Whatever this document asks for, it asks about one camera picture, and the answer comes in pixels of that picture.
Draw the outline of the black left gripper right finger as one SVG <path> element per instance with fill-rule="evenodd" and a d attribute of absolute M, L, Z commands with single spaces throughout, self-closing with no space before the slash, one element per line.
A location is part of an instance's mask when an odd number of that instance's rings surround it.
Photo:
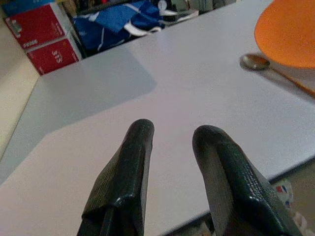
<path fill-rule="evenodd" d="M 218 236 L 300 236 L 270 182 L 222 129 L 202 125 L 192 147 Z"/>

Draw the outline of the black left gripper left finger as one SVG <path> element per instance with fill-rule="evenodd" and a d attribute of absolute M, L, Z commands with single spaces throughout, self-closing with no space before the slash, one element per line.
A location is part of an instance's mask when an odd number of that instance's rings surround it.
<path fill-rule="evenodd" d="M 79 236 L 142 236 L 154 125 L 131 124 L 122 144 L 96 178 L 84 207 Z"/>

